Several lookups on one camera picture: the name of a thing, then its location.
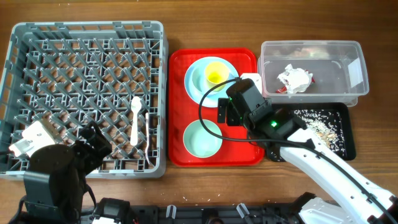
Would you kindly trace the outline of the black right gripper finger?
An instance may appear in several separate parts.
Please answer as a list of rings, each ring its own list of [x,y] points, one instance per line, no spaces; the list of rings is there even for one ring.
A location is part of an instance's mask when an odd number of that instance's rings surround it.
[[[228,98],[219,98],[218,99],[218,114],[217,114],[217,122],[218,123],[227,123],[228,122]]]
[[[228,126],[243,126],[242,117],[236,112],[233,105],[227,106],[226,123]]]

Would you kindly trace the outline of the red snack wrapper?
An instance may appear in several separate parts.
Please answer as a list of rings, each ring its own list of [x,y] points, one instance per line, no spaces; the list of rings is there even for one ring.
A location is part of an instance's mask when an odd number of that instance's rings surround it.
[[[314,84],[315,80],[312,78],[310,85]],[[287,87],[284,86],[282,88],[279,88],[278,90],[276,90],[276,93],[287,93]]]

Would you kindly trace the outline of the mint green bowl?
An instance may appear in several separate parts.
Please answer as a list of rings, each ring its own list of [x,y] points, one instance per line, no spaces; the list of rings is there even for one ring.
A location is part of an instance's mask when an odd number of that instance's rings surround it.
[[[187,152],[194,157],[204,159],[214,156],[223,140],[210,134],[202,125],[200,120],[191,122],[183,133],[183,145]]]

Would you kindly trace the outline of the white napkin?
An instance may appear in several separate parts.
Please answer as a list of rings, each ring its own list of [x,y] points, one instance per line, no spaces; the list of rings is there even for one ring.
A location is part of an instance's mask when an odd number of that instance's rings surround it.
[[[313,74],[302,68],[294,68],[292,64],[285,67],[285,71],[277,79],[287,87],[288,94],[303,93],[310,86]]]

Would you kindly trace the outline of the white plastic spoon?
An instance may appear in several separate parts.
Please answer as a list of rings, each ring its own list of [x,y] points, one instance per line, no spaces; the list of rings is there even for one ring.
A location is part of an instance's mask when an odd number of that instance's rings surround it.
[[[138,116],[141,109],[141,98],[138,96],[134,96],[131,101],[131,111],[133,112],[133,119],[130,143],[132,146],[135,146],[138,143]]]

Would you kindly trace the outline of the white plastic fork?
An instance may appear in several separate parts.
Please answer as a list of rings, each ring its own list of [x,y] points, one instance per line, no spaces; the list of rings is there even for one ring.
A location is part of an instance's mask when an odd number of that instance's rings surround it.
[[[150,159],[149,159],[149,146],[150,146],[150,128],[149,128],[149,126],[150,126],[150,124],[149,124],[149,112],[147,112],[146,114],[145,114],[145,121],[146,121],[146,148],[145,148],[145,158],[146,158],[146,161],[147,161],[147,163],[149,164],[149,165],[151,165],[152,163],[150,162]]]

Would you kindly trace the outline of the rice and food scraps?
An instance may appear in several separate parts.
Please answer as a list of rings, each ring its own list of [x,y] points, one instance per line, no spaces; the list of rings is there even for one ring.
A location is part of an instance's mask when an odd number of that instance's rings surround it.
[[[290,110],[290,114],[301,119],[331,151],[342,158],[346,156],[340,112],[326,109],[301,109]]]

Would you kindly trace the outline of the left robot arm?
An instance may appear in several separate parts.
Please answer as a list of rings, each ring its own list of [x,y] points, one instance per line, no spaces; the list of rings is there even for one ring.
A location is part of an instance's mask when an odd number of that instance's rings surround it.
[[[71,146],[59,144],[58,131],[41,119],[10,146],[15,154],[29,156],[23,175],[26,195],[11,223],[80,223],[94,213],[82,208],[84,194],[95,198],[86,176],[102,165],[112,147],[94,121],[84,125],[80,136]]]

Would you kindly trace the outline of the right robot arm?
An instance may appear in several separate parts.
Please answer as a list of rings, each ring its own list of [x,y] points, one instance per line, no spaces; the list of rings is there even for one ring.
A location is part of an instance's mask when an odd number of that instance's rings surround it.
[[[397,197],[374,184],[331,151],[288,108],[275,110],[250,79],[226,81],[228,106],[246,142],[272,151],[306,173],[357,223],[397,223]]]

